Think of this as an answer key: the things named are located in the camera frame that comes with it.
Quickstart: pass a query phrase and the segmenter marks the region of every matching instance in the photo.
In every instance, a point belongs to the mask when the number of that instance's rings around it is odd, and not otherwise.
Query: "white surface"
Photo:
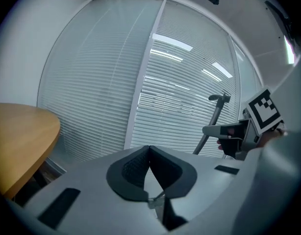
[[[36,106],[59,34],[86,0],[19,0],[0,28],[0,102]]]
[[[188,51],[190,51],[193,48],[192,46],[189,46],[189,45],[187,45],[187,44],[185,44],[183,42],[180,42],[180,41],[178,41],[176,39],[172,39],[170,37],[166,37],[166,36],[155,34],[155,33],[152,35],[152,38],[154,40],[162,41],[162,42],[165,42],[165,43],[168,43],[168,44],[180,47],[180,48],[188,50]]]
[[[288,131],[301,131],[301,57],[283,83],[272,93],[276,108],[283,117]]]
[[[221,73],[223,73],[226,77],[228,77],[228,78],[231,78],[232,77],[232,75],[229,73],[229,72],[227,72],[226,70],[225,70],[225,68],[224,67],[222,67],[220,64],[218,64],[217,62],[215,62],[215,63],[213,63],[213,66],[214,67],[216,67]]]
[[[221,79],[217,76],[215,76],[213,73],[203,69],[202,70],[203,73],[205,73],[206,75],[210,76],[211,78],[215,79],[217,82],[221,82]]]
[[[183,60],[183,58],[180,58],[180,57],[177,57],[177,56],[174,56],[174,55],[171,55],[171,54],[168,54],[166,52],[159,51],[159,50],[156,50],[156,49],[151,49],[150,53],[155,54],[155,55],[159,55],[159,56],[162,56],[162,57],[167,57],[167,58],[170,58],[170,59],[178,61],[178,62],[181,62]]]

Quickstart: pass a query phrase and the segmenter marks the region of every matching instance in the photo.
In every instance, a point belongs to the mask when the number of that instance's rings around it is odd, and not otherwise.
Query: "round table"
[[[21,104],[0,103],[0,192],[12,198],[52,151],[60,131],[57,116]]]

